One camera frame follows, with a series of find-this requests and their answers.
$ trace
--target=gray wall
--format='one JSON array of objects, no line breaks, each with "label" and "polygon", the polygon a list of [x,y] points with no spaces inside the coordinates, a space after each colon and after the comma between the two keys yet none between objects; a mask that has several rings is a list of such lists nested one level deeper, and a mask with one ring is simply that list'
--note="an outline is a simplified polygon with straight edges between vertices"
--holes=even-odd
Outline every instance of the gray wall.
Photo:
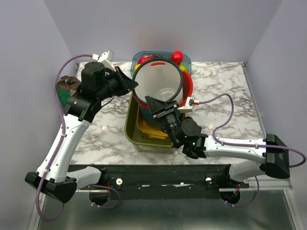
[{"label": "gray wall", "polygon": [[1,1],[0,21],[0,229],[24,230],[35,197],[24,177],[59,128],[52,84],[71,54],[41,0]]},{"label": "gray wall", "polygon": [[194,61],[247,61],[281,0],[45,0],[68,49],[120,61],[181,50]]},{"label": "gray wall", "polygon": [[[248,76],[267,132],[306,153],[307,1],[284,0],[248,61]],[[291,153],[291,163],[301,157]],[[307,164],[291,170],[296,202],[307,228]]]}]

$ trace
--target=plastic bin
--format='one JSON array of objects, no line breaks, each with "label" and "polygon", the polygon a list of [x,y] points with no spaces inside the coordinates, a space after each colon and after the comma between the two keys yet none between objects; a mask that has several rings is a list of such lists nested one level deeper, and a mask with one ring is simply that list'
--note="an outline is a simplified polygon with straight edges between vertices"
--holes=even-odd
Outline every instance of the plastic bin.
[{"label": "plastic bin", "polygon": [[[144,56],[144,55],[161,55],[162,58],[169,58],[171,59],[173,52],[163,52],[163,51],[141,51],[139,53],[137,53],[136,55],[134,55],[133,59],[132,59],[132,65],[131,65],[131,76],[133,76],[134,74],[134,67],[138,64],[139,59]],[[188,73],[190,75],[192,75],[192,66],[191,66],[191,59],[183,54],[183,61],[182,61],[182,65],[185,65],[188,69]]]},{"label": "plastic bin", "polygon": [[137,125],[137,113],[139,104],[135,100],[133,93],[131,94],[129,107],[125,123],[125,136],[126,138],[136,145],[172,148],[169,140],[156,140],[147,138]]},{"label": "plastic bin", "polygon": [[157,127],[149,126],[146,121],[143,119],[140,106],[138,108],[137,115],[137,126],[139,130],[144,134],[145,137],[156,140],[167,140],[169,141],[168,135],[158,129]]}]

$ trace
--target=blue plastic bin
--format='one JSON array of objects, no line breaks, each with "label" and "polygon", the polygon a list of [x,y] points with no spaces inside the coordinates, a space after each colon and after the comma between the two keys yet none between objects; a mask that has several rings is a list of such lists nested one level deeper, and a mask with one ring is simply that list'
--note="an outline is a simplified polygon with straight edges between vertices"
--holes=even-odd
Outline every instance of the blue plastic bin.
[{"label": "blue plastic bin", "polygon": [[[162,58],[171,58],[172,57],[172,53],[173,52],[162,52],[162,51],[141,51],[139,53],[137,53],[136,55],[134,55],[133,59],[132,59],[132,65],[131,65],[131,76],[133,76],[134,74],[134,67],[138,64],[138,61],[140,60],[141,57],[143,57],[144,55],[161,55]],[[191,59],[183,54],[183,61],[181,63],[181,65],[185,65],[188,69],[188,73],[190,75],[192,75],[192,66],[191,66]]]}]

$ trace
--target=black rim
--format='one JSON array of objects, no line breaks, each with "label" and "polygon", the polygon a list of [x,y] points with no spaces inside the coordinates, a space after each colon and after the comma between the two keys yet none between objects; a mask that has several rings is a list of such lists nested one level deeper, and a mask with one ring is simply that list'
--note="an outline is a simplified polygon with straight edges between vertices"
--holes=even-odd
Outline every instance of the black rim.
[{"label": "black rim", "polygon": [[[182,89],[182,84],[183,84],[182,71],[181,71],[181,69],[179,68],[179,66],[178,66],[177,64],[175,64],[174,62],[172,62],[172,61],[170,61],[170,60],[168,60],[168,59],[165,59],[165,58],[152,58],[152,59],[150,59],[150,60],[148,60],[148,61],[143,62],[143,63],[137,68],[137,70],[136,70],[136,71],[134,72],[134,74],[133,74],[132,79],[135,81],[136,75],[137,75],[137,73],[139,72],[139,70],[141,69],[141,67],[144,66],[145,64],[148,64],[148,63],[153,62],[153,61],[164,61],[164,62],[168,62],[168,63],[172,64],[173,66],[175,66],[175,68],[178,70],[178,72],[179,72],[179,74],[180,74],[180,85],[179,85],[179,87],[178,87],[176,93],[175,93],[170,99],[168,99],[167,102],[174,100],[174,99],[177,97],[177,95],[179,94],[179,92],[181,91],[181,89]],[[135,93],[135,89],[133,90],[133,94],[134,94],[134,96],[138,99],[138,101],[140,101],[140,102],[142,102],[143,104],[146,104],[146,105],[147,105],[147,102],[141,100],[141,99],[138,97],[138,95]]]}]

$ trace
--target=red toy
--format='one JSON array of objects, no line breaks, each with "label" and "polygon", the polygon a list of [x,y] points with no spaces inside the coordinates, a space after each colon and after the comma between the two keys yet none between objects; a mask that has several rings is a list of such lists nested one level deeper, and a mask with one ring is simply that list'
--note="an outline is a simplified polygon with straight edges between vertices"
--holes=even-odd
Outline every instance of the red toy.
[{"label": "red toy", "polygon": [[172,54],[172,61],[175,62],[177,65],[180,65],[180,63],[183,61],[183,53],[180,51],[175,51]]},{"label": "red toy", "polygon": [[138,64],[142,64],[143,62],[148,61],[152,58],[153,58],[152,55],[144,55],[143,57],[140,58],[140,60],[138,61]]}]

